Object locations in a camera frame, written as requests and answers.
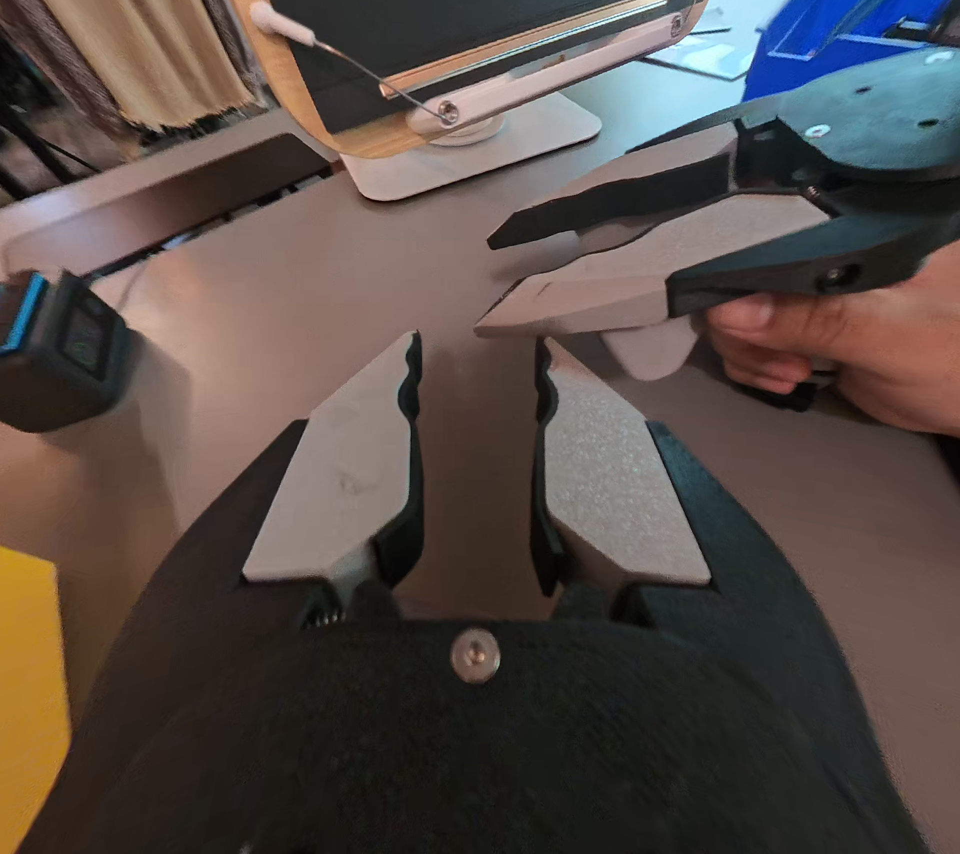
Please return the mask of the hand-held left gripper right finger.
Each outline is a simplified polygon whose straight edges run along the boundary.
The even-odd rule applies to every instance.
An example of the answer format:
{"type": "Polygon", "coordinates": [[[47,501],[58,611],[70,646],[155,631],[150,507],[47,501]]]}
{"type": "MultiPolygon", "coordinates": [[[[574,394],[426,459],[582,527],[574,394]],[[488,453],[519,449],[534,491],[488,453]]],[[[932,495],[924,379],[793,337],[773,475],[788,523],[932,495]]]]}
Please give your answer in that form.
{"type": "Polygon", "coordinates": [[[711,574],[644,415],[557,341],[534,347],[530,550],[543,596],[711,574]]]}

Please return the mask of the blue plastic bin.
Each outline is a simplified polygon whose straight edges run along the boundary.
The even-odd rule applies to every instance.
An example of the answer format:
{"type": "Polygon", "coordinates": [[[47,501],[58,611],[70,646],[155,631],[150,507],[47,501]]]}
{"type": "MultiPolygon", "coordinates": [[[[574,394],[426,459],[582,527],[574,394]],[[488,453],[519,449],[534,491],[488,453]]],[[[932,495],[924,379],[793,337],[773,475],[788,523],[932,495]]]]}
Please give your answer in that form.
{"type": "Polygon", "coordinates": [[[744,103],[928,45],[958,43],[958,0],[786,0],[760,32],[744,103]]]}

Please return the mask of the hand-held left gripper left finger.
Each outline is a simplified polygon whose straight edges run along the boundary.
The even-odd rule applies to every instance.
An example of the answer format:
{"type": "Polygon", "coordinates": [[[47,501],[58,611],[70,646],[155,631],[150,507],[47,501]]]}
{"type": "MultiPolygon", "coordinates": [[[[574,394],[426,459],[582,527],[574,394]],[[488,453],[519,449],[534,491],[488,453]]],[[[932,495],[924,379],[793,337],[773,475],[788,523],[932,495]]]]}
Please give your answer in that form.
{"type": "Polygon", "coordinates": [[[244,564],[251,584],[396,587],[425,543],[423,343],[404,332],[309,415],[244,564]]]}

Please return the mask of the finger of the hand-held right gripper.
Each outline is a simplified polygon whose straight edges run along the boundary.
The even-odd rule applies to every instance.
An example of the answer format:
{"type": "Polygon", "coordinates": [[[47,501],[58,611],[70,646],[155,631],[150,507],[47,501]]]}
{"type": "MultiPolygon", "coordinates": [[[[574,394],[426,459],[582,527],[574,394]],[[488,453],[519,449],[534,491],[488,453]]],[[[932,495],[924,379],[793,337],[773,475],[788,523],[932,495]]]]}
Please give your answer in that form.
{"type": "Polygon", "coordinates": [[[694,321],[669,315],[672,274],[827,220],[798,195],[735,194],[520,280],[481,316],[474,333],[556,340],[596,333],[631,378],[660,380],[685,364],[699,339],[694,321]]]}
{"type": "Polygon", "coordinates": [[[661,224],[729,194],[737,152],[732,121],[643,145],[511,213],[487,245],[517,248],[563,234],[599,240],[661,224]]]}

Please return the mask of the yellow plastic bin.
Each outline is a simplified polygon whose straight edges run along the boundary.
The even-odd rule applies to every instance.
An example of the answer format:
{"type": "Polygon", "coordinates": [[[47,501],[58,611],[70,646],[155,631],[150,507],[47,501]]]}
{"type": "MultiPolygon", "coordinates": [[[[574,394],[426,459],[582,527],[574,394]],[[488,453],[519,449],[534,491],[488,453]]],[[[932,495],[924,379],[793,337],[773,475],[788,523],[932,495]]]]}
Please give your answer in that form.
{"type": "Polygon", "coordinates": [[[1,825],[16,847],[47,800],[71,741],[54,564],[1,548],[1,825]]]}

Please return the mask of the person's right hand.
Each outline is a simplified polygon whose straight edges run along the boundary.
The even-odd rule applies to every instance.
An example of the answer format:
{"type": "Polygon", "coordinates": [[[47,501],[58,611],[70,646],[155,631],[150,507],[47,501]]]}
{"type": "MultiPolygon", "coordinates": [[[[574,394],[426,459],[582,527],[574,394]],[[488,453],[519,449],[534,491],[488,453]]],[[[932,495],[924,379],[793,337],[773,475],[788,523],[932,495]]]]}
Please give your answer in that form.
{"type": "Polygon", "coordinates": [[[814,364],[875,420],[959,436],[959,243],[935,252],[908,281],[861,293],[758,293],[711,308],[704,331],[726,375],[786,395],[814,364]]]}

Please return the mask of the black device case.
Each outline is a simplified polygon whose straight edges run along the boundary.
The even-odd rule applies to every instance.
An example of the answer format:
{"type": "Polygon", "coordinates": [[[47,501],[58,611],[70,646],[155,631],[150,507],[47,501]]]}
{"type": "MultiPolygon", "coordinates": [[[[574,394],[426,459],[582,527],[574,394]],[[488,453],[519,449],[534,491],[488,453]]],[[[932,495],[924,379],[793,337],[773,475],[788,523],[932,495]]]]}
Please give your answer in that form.
{"type": "Polygon", "coordinates": [[[42,435],[102,416],[120,401],[132,333],[84,279],[37,270],[1,283],[1,422],[42,435]]]}

